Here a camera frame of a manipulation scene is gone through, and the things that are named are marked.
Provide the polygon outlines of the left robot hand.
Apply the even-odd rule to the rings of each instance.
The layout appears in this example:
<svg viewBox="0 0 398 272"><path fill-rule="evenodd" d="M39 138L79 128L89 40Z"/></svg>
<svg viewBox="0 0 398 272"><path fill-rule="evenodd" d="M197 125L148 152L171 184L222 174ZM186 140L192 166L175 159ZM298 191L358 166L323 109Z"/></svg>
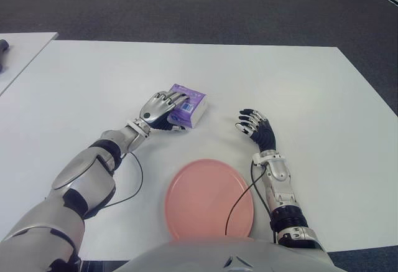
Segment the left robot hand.
<svg viewBox="0 0 398 272"><path fill-rule="evenodd" d="M169 114L189 97L175 91L160 91L141 108L139 117L152 129L163 131L185 131L184 126L170 123Z"/></svg>

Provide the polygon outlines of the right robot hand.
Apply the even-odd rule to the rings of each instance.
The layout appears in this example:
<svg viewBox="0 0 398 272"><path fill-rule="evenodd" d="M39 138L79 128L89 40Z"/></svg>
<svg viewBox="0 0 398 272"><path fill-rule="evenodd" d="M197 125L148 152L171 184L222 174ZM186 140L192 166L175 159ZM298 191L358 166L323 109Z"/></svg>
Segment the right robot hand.
<svg viewBox="0 0 398 272"><path fill-rule="evenodd" d="M277 150L271 124L262 113L246 108L239 112L238 118L239 122L235 124L235 127L251 138L258 145L260 152Z"/></svg>

